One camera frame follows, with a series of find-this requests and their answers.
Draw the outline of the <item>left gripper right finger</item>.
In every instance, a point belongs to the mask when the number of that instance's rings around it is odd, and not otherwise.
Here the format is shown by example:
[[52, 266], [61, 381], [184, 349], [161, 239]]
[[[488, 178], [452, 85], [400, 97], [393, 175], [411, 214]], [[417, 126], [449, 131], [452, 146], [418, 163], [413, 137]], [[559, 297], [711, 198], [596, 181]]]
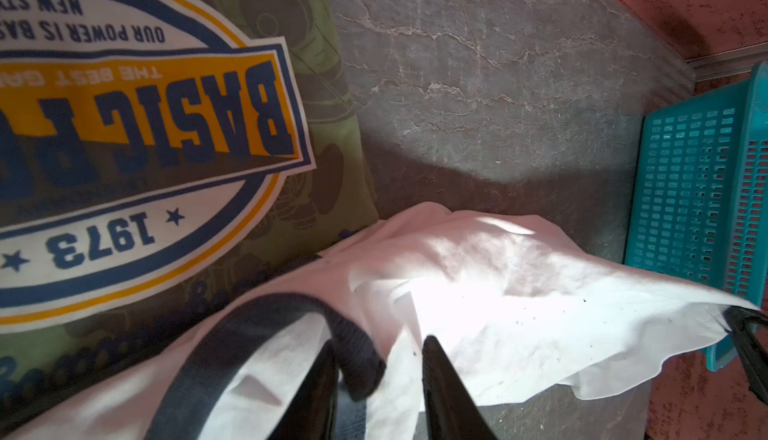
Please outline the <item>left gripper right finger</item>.
[[422, 347], [428, 438], [496, 440], [435, 336]]

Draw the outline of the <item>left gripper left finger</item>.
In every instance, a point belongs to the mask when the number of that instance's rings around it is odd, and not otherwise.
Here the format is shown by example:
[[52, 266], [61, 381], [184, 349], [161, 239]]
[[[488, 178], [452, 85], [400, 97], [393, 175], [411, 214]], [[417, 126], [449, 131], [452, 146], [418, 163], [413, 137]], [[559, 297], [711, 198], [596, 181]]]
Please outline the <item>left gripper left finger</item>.
[[333, 437], [339, 366], [331, 341], [319, 351], [269, 440], [328, 440]]

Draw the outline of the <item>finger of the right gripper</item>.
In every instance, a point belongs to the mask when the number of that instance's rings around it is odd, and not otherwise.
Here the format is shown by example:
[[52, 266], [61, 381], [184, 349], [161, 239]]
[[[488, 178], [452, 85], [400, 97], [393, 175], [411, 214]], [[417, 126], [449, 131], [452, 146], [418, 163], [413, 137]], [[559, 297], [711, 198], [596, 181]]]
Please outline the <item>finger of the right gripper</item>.
[[749, 382], [749, 390], [766, 404], [767, 350], [758, 341], [752, 327], [767, 328], [767, 316], [760, 310], [731, 306], [723, 312], [723, 317]]

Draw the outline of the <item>teal plastic basket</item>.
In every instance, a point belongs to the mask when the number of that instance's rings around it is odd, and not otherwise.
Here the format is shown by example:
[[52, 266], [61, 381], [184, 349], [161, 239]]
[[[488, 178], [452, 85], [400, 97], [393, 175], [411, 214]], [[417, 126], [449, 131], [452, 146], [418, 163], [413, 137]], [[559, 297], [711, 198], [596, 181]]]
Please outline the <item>teal plastic basket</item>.
[[646, 117], [624, 262], [649, 272], [636, 322], [655, 362], [694, 349], [714, 371], [740, 360], [723, 312], [762, 311], [766, 292], [765, 63]]

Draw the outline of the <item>white grey-trimmed tank top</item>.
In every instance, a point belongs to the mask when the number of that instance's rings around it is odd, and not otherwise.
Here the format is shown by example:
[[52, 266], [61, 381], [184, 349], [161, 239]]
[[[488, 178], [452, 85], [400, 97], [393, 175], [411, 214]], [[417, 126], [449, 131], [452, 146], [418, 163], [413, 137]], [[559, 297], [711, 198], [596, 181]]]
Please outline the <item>white grey-trimmed tank top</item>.
[[536, 216], [422, 203], [252, 289], [159, 355], [54, 407], [17, 439], [265, 439], [323, 347], [348, 438], [410, 439], [426, 343], [481, 406], [556, 384], [593, 400], [715, 344], [743, 298], [585, 253]]

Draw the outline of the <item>olive green tank top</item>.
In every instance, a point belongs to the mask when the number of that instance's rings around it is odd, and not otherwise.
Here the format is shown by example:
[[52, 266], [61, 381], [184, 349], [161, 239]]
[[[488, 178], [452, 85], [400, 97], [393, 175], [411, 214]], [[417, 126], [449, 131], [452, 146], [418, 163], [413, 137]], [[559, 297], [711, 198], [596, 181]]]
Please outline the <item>olive green tank top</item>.
[[1, 426], [378, 214], [328, 0], [1, 0]]

